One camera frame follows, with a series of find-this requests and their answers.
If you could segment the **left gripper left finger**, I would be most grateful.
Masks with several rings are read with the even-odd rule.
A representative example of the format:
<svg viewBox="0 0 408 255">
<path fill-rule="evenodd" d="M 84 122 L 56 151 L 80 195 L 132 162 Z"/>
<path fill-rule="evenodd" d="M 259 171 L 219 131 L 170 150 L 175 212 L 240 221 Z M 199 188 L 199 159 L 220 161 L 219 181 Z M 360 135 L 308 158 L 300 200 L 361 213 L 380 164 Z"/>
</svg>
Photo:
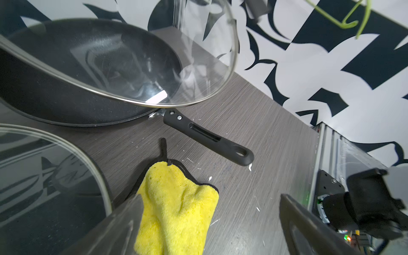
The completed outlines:
<svg viewBox="0 0 408 255">
<path fill-rule="evenodd" d="M 63 255 L 135 255 L 143 200 L 134 194 Z"/>
</svg>

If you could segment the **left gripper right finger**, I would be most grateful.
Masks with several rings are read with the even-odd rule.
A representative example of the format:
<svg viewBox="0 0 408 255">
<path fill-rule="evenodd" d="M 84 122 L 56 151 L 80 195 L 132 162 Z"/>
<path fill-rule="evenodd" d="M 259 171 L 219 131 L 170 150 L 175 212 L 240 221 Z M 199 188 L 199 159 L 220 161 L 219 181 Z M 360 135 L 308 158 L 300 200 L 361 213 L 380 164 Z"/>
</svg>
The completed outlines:
<svg viewBox="0 0 408 255">
<path fill-rule="evenodd" d="M 288 194 L 280 197 L 279 218 L 291 255 L 359 254 Z"/>
</svg>

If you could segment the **yellow cleaning cloth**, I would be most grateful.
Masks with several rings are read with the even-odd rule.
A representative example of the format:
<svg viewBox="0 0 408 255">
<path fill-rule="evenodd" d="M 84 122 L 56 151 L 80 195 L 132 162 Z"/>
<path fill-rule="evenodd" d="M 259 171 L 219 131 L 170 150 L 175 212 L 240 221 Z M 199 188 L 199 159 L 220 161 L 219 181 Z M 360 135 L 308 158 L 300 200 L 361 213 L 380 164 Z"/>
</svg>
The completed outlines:
<svg viewBox="0 0 408 255">
<path fill-rule="evenodd" d="M 148 163 L 131 195 L 140 195 L 143 213 L 133 246 L 138 255 L 201 255 L 220 195 L 209 183 L 198 182 L 178 160 L 167 155 Z"/>
</svg>

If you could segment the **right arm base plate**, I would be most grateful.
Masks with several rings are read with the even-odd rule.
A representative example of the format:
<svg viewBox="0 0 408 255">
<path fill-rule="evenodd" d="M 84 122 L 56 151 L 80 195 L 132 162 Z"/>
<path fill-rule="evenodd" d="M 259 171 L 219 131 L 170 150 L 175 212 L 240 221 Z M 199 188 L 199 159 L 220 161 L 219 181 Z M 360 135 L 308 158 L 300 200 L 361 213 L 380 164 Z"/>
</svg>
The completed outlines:
<svg viewBox="0 0 408 255">
<path fill-rule="evenodd" d="M 323 223 L 329 224 L 329 219 L 323 209 L 323 200 L 326 197 L 338 193 L 344 193 L 345 188 L 341 182 L 337 181 L 324 170 L 319 170 L 317 173 L 316 186 L 311 211 L 314 215 L 320 218 Z"/>
</svg>

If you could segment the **large glass pot lid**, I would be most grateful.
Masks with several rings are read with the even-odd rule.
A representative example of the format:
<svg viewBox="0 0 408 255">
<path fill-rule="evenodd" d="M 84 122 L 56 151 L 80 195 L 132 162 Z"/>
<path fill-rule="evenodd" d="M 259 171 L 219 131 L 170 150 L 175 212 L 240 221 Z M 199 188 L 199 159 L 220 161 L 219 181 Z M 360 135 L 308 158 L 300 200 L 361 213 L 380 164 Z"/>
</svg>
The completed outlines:
<svg viewBox="0 0 408 255">
<path fill-rule="evenodd" d="M 31 127 L 1 125 L 1 254 L 58 255 L 113 211 L 97 164 Z"/>
</svg>

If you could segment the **small black frying pan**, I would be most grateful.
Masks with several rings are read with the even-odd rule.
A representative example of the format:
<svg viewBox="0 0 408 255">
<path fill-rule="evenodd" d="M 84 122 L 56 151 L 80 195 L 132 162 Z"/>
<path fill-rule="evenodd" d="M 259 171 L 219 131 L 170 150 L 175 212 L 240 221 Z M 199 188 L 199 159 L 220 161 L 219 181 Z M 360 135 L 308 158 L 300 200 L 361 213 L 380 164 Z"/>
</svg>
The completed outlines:
<svg viewBox="0 0 408 255">
<path fill-rule="evenodd" d="M 218 94 L 237 63 L 232 20 L 152 30 L 107 19 L 46 21 L 1 36 L 1 100 L 38 121 L 104 126 L 147 115 L 242 166 L 253 152 L 180 112 Z"/>
</svg>

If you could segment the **small glass pan lid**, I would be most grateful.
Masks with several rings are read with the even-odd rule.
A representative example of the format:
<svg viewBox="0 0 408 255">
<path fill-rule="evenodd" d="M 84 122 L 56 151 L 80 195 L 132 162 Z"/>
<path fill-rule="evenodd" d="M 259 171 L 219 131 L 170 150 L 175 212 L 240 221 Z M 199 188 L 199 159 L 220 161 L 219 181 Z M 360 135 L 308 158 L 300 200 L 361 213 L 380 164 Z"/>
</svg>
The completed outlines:
<svg viewBox="0 0 408 255">
<path fill-rule="evenodd" d="M 238 46 L 228 1 L 1 2 L 1 49 L 73 87 L 140 106 L 214 97 Z"/>
</svg>

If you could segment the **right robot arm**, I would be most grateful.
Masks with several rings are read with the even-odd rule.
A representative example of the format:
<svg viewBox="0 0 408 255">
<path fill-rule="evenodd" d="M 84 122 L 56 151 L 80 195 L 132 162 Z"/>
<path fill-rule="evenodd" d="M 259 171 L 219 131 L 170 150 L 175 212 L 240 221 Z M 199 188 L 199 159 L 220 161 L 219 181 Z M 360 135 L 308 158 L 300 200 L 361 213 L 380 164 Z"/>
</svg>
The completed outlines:
<svg viewBox="0 0 408 255">
<path fill-rule="evenodd" d="M 363 231 L 383 240 L 396 240 L 408 230 L 408 216 L 405 213 L 408 201 L 397 194 L 402 190 L 386 183 L 389 171 L 374 168 L 350 175 L 346 188 L 329 193 L 329 186 L 323 186 L 324 193 L 316 198 L 316 206 L 322 221 L 337 231 Z"/>
</svg>

